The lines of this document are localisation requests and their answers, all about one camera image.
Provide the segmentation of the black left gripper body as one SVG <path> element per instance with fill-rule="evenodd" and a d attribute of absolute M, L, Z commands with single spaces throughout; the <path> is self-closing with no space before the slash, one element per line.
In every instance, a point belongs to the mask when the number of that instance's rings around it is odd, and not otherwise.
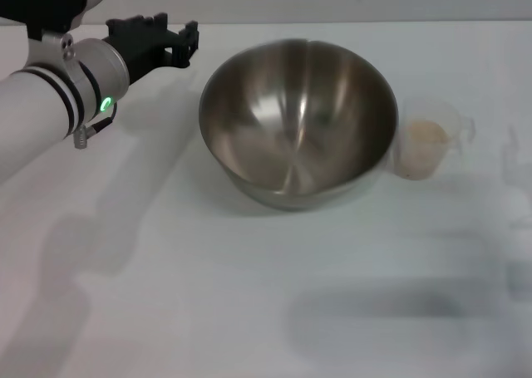
<path fill-rule="evenodd" d="M 108 36 L 104 41 L 120 55 L 135 83 L 160 67 L 183 67 L 180 36 L 168 29 L 168 15 L 141 15 L 106 22 Z"/>

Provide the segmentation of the stainless steel mixing bowl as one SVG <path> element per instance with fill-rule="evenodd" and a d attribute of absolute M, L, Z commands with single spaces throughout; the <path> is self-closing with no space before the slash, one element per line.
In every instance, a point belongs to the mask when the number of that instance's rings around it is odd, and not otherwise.
<path fill-rule="evenodd" d="M 221 64 L 199 101 L 203 141 L 232 184 L 277 210 L 370 188 L 398 127 L 383 74 L 338 45 L 283 39 Z"/>

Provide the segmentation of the clear plastic measuring cup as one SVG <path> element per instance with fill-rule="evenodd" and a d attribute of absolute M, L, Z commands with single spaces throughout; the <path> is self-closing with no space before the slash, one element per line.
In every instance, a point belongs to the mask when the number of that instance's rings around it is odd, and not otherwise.
<path fill-rule="evenodd" d="M 404 129 L 406 129 L 406 125 L 414 119 L 432 120 L 445 130 L 451 141 L 446 155 L 451 150 L 461 152 L 462 143 L 464 141 L 470 143 L 475 139 L 476 136 L 475 121 L 470 117 L 462 115 L 450 103 L 426 96 L 412 97 L 405 100 L 404 111 L 401 115 L 400 124 L 397 130 L 395 148 L 393 151 L 394 171 L 397 175 L 404 179 L 408 178 L 402 173 L 399 164 L 400 138 L 402 136 L 402 132 Z"/>

